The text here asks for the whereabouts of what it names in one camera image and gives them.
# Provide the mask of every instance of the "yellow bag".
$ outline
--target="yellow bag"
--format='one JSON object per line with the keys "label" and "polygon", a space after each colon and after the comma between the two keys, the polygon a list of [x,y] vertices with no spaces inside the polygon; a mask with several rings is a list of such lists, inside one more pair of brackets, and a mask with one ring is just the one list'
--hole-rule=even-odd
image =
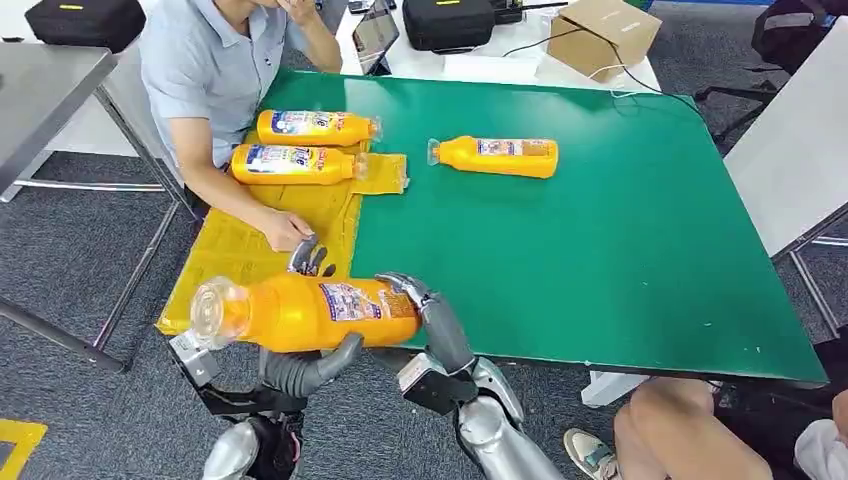
{"label": "yellow bag", "polygon": [[[255,134],[245,139],[250,142]],[[368,145],[343,149],[367,152]],[[369,175],[336,185],[248,187],[259,201],[278,210],[297,213],[327,247],[323,265],[336,265],[335,275],[349,276],[359,222],[361,194],[403,193],[406,156],[369,154]],[[177,335],[189,327],[189,305],[197,287],[219,275],[239,285],[251,285],[285,271],[289,253],[276,253],[265,236],[246,223],[211,209],[186,259],[156,327]]]}

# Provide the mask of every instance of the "black case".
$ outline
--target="black case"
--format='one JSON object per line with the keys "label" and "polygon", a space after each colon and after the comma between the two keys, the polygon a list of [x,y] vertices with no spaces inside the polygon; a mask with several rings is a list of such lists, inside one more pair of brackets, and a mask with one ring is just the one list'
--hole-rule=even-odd
{"label": "black case", "polygon": [[415,50],[483,45],[495,26],[489,0],[406,0],[402,8],[406,34]]}
{"label": "black case", "polygon": [[42,0],[26,19],[44,43],[118,53],[141,33],[146,17],[138,0]]}

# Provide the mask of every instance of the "green mat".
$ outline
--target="green mat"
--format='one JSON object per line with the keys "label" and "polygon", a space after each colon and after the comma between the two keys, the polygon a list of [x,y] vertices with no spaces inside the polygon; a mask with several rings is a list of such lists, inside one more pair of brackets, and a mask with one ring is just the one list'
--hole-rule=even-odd
{"label": "green mat", "polygon": [[[477,352],[826,380],[704,124],[674,99],[284,73],[264,105],[382,118],[374,150],[406,153],[411,183],[363,200],[353,274],[444,292]],[[426,165],[429,138],[459,135],[555,139],[557,173]]]}

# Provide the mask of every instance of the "white cable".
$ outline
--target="white cable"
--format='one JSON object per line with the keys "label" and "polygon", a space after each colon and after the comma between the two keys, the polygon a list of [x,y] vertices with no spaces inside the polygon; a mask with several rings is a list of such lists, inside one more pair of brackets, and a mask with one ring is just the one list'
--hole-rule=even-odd
{"label": "white cable", "polygon": [[[592,74],[589,75],[589,78],[594,77],[599,72],[603,72],[604,70],[609,70],[611,68],[627,68],[627,65],[625,65],[623,63],[616,63],[615,65],[607,65],[606,67],[601,67],[601,68],[595,70],[594,72],[592,72]],[[623,88],[623,87],[624,87],[624,85],[613,86],[613,88]],[[608,91],[610,92],[610,96],[612,96],[612,98],[625,98],[625,97],[631,97],[633,95],[638,95],[640,93],[644,93],[644,92],[630,92],[630,93],[625,93],[624,95],[616,95],[615,90],[613,90],[612,88],[610,88]]]}

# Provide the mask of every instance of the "gray table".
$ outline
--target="gray table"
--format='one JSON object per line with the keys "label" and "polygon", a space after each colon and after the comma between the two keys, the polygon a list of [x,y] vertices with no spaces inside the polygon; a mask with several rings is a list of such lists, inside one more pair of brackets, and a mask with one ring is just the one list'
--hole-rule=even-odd
{"label": "gray table", "polygon": [[[124,362],[103,352],[135,287],[147,270],[180,205],[191,207],[181,187],[151,155],[127,123],[120,108],[102,87],[115,68],[115,57],[105,48],[58,47],[0,43],[0,192],[11,185],[99,190],[111,192],[165,192],[171,205],[145,248],[126,287],[94,342],[81,340],[23,308],[0,298],[0,315],[76,352],[109,370],[126,369]],[[70,183],[44,180],[19,181],[48,142],[94,95],[156,178],[157,184]]]}

